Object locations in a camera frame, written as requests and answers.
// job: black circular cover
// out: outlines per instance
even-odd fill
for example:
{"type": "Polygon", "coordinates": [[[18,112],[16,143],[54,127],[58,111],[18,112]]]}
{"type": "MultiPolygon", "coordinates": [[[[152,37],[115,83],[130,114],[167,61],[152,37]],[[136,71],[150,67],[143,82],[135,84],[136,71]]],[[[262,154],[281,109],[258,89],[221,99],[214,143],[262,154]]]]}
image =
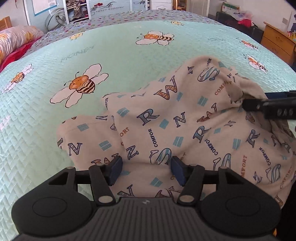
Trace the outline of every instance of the black circular cover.
{"type": "Polygon", "coordinates": [[[46,185],[27,193],[12,207],[19,233],[53,237],[69,233],[90,218],[92,207],[84,195],[62,185],[46,185]]]}
{"type": "Polygon", "coordinates": [[[271,196],[244,185],[228,185],[208,195],[201,214],[219,232],[251,237],[271,233],[280,220],[281,210],[271,196]]]}

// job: folded clothes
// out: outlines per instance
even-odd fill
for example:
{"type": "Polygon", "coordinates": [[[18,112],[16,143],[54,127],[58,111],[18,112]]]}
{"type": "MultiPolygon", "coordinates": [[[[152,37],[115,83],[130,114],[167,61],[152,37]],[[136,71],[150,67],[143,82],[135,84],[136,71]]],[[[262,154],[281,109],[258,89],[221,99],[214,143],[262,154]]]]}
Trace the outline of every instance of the folded clothes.
{"type": "MultiPolygon", "coordinates": [[[[106,94],[101,116],[77,116],[57,130],[76,167],[123,158],[116,197],[177,197],[172,156],[207,170],[226,166],[282,207],[295,181],[295,137],[287,121],[245,112],[245,98],[267,99],[258,84],[216,58],[189,60],[134,93],[106,94]]],[[[203,195],[215,190],[205,185],[203,195]]]]}

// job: quilted bed cover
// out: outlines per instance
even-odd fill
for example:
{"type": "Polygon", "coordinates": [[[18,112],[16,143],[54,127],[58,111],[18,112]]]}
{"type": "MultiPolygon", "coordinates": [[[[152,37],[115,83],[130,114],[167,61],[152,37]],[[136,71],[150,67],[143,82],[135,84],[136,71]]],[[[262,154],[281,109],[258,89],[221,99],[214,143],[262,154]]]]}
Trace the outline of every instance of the quilted bed cover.
{"type": "MultiPolygon", "coordinates": [[[[235,66],[265,92],[295,88],[295,72],[245,34],[219,24],[169,18],[82,29],[86,31],[47,42],[0,73],[1,240],[17,235],[10,214],[13,203],[73,165],[57,146],[57,127],[77,115],[100,115],[105,109],[99,104],[103,95],[138,90],[199,55],[215,56],[227,67],[235,66]],[[94,64],[101,65],[99,74],[106,77],[99,84],[98,73],[88,73],[87,81],[82,77],[94,64]],[[68,86],[69,91],[60,92],[63,101],[50,101],[68,86]]],[[[34,48],[48,39],[47,34],[34,48]]],[[[90,189],[81,186],[79,191],[91,198],[90,189]]]]}

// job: red fabric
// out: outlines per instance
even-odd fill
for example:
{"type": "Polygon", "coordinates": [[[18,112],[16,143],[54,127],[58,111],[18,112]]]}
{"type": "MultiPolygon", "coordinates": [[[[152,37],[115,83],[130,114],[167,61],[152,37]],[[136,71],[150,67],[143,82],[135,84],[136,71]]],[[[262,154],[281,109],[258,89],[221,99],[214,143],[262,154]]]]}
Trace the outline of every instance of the red fabric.
{"type": "Polygon", "coordinates": [[[18,48],[17,50],[13,51],[10,55],[8,55],[5,60],[3,60],[2,64],[0,65],[0,73],[2,70],[11,62],[19,60],[23,55],[31,48],[33,43],[37,41],[33,40],[27,44],[24,44],[22,47],[18,48]]]}
{"type": "Polygon", "coordinates": [[[252,21],[250,19],[243,19],[241,21],[238,21],[238,24],[242,24],[247,28],[250,28],[252,26],[252,21]]]}

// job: wall outlet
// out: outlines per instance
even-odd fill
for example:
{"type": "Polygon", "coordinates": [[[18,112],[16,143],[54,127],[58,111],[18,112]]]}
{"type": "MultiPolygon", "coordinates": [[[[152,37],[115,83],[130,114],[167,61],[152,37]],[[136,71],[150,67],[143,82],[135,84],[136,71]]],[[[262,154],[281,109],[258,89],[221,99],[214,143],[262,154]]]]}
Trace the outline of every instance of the wall outlet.
{"type": "Polygon", "coordinates": [[[287,19],[285,19],[285,18],[283,18],[283,21],[282,21],[282,23],[284,23],[284,24],[288,24],[288,20],[287,19]]]}

